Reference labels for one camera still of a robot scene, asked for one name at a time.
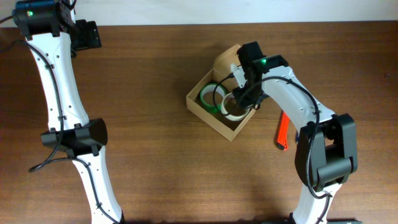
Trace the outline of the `brown cardboard box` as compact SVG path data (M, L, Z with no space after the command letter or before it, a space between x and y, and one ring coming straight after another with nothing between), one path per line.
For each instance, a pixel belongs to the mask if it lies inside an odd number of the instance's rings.
M200 91L205 85L209 83L217 84L224 77L227 77L231 73L230 65L232 63L236 66L240 65L236 53L240 47L239 44L233 45L217 56L213 67L186 96L187 108L229 141L232 141L238 135L256 111L250 110L248 115L241 121L230 121L219 113L208 112L206 106L200 101Z

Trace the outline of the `beige masking tape roll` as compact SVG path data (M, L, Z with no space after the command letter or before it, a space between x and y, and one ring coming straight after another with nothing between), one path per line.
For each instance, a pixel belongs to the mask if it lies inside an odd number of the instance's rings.
M226 110L226 104L229 100L233 99L234 96L232 93L228 93L227 95L224 96L222 102L221 102L221 106L220 106L220 110L221 110L221 114L228 120L230 121L241 121L243 120L250 112L250 109L245 109L244 113L242 115L233 115L233 114L228 114L227 110Z

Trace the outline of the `green tape roll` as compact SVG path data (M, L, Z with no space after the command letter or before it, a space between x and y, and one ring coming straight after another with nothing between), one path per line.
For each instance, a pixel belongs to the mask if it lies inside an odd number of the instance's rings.
M207 112L217 113L221 110L221 102L227 93L224 86L209 83L200 90L199 100Z

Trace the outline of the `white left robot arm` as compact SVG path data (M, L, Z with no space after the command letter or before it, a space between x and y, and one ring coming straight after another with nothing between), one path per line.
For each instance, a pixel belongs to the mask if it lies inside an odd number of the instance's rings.
M75 19L74 1L18 1L12 18L35 58L45 93L48 131L42 144L52 149L38 171L63 161L76 167L85 188L92 223L124 223L123 211L106 167L108 132L103 119L90 119L81 102L72 67L79 50L101 47L96 22Z

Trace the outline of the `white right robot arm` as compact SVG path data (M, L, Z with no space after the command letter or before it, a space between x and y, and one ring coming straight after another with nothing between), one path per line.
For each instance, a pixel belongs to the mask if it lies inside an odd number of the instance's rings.
M272 98L298 132L295 168L303 185L289 222L326 223L334 196L358 168L354 119L320 103L283 56L265 56L257 42L242 45L237 55L240 66L231 71L239 107L258 109Z

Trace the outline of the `red utility knife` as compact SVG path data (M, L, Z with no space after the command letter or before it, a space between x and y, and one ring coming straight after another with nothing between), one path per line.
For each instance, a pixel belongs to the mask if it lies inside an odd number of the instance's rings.
M281 111L274 142L276 146L282 151L286 151L289 148L287 141L289 123L290 123L289 117L284 111Z

